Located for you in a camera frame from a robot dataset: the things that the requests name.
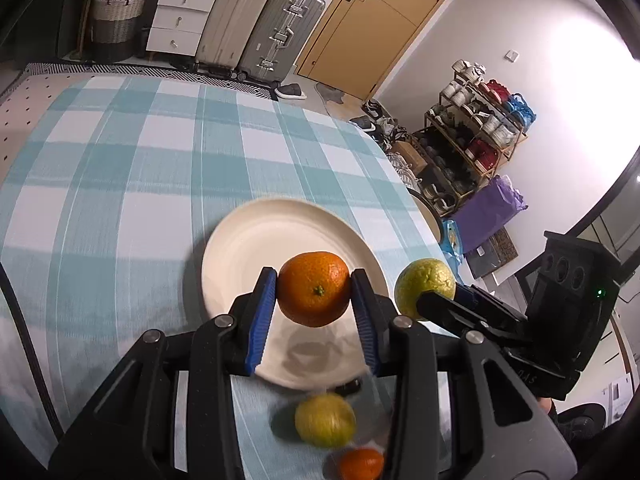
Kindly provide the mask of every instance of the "silver suitcase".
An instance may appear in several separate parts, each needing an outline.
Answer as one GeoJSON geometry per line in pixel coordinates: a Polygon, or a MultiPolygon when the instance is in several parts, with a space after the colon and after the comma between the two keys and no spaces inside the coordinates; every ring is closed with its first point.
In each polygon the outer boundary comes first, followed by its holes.
{"type": "Polygon", "coordinates": [[[324,0],[267,0],[244,48],[238,72],[260,81],[282,81],[323,10],[324,0]]]}
{"type": "Polygon", "coordinates": [[[216,0],[204,26],[196,62],[234,69],[267,0],[216,0]]]}

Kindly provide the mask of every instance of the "blue gripper pad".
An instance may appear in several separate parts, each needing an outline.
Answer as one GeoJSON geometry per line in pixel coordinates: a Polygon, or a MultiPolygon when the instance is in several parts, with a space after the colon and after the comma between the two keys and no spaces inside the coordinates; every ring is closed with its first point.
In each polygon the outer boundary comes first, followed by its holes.
{"type": "MultiPolygon", "coordinates": [[[[262,290],[259,292],[260,299],[258,300],[254,320],[249,329],[249,346],[244,360],[244,366],[249,375],[255,372],[255,367],[262,361],[262,353],[264,352],[264,345],[267,342],[267,334],[271,325],[271,316],[276,305],[276,277],[276,271],[270,269],[264,280],[262,290]]],[[[258,285],[260,285],[262,279],[263,275],[260,276],[258,285]]],[[[254,294],[258,292],[259,287],[256,286],[256,289],[254,294]]]]}
{"type": "Polygon", "coordinates": [[[358,335],[360,336],[360,345],[362,346],[364,361],[371,370],[371,373],[376,375],[380,369],[378,338],[366,307],[367,300],[376,301],[376,297],[368,280],[367,283],[363,283],[356,278],[354,274],[352,274],[351,277],[351,306],[356,319],[356,325],[358,326],[358,335]]]}

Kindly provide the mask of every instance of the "plaid tablecloth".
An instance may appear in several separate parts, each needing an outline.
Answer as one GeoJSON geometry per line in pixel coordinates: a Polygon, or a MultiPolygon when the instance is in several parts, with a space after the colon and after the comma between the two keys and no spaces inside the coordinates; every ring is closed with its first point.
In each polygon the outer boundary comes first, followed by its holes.
{"type": "MultiPolygon", "coordinates": [[[[346,220],[391,291],[410,261],[443,259],[383,152],[352,124],[143,76],[94,76],[60,94],[0,188],[0,258],[64,428],[144,330],[203,322],[206,240],[261,196],[308,200],[346,220]]],[[[46,463],[55,440],[0,301],[0,407],[46,463]]],[[[386,386],[366,390],[354,402],[388,412],[386,386]]],[[[234,382],[248,478],[322,478],[325,452],[284,446],[270,428],[286,399],[256,379],[234,382]]]]}

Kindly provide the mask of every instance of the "light switch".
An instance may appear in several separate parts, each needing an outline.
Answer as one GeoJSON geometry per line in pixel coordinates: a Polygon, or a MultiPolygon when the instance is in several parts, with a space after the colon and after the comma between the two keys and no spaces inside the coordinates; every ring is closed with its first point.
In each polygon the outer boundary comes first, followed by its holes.
{"type": "Polygon", "coordinates": [[[504,59],[511,61],[512,63],[515,63],[519,57],[520,53],[515,50],[510,50],[504,55],[504,59]]]}

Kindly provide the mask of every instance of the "slipper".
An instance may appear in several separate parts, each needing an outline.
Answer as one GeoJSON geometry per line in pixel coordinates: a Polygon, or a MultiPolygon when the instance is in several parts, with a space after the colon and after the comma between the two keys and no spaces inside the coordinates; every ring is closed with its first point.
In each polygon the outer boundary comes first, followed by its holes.
{"type": "Polygon", "coordinates": [[[281,99],[306,99],[306,94],[300,89],[300,85],[298,83],[278,86],[274,92],[276,92],[276,95],[281,99]]]}
{"type": "Polygon", "coordinates": [[[369,133],[369,132],[375,132],[376,131],[376,125],[371,121],[369,116],[364,115],[362,117],[356,117],[356,118],[352,119],[349,122],[351,124],[355,124],[363,132],[369,133]]]}

